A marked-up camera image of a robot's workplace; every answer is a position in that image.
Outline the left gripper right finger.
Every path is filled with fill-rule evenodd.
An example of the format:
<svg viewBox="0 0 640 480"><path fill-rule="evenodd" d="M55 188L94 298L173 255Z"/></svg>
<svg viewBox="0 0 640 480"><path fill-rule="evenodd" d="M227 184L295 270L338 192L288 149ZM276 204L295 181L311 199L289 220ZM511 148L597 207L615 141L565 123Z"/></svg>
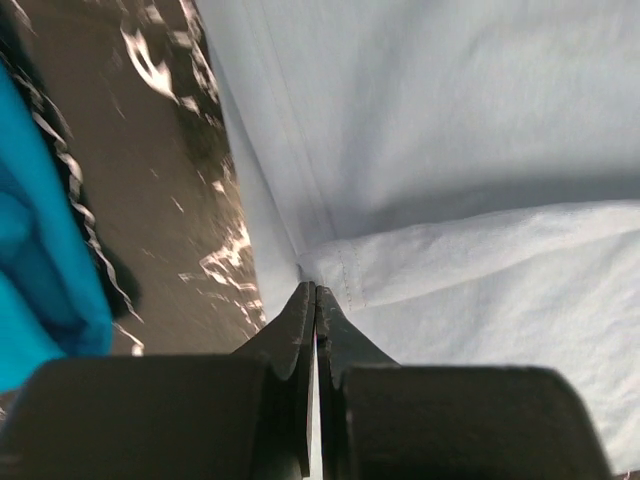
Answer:
<svg viewBox="0 0 640 480"><path fill-rule="evenodd" d="M343 374L353 366L385 367L397 362L347 319L325 286L316 288L315 325L323 477L339 479L348 457Z"/></svg>

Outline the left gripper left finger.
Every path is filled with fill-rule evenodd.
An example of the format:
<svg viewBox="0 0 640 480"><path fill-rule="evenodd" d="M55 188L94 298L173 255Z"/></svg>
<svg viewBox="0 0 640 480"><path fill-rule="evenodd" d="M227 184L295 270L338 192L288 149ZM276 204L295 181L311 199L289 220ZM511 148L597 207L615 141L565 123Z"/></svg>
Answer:
<svg viewBox="0 0 640 480"><path fill-rule="evenodd" d="M252 449L253 479L310 476L316 285L299 284L280 314L233 352L266 368Z"/></svg>

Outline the grey-blue t shirt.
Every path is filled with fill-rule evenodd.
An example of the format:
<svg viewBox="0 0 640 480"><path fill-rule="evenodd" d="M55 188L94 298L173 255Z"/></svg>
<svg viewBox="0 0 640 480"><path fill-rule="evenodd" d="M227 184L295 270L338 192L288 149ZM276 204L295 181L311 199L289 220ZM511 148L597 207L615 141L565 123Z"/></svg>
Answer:
<svg viewBox="0 0 640 480"><path fill-rule="evenodd" d="M202 1L263 308L559 371L639 466L639 5Z"/></svg>

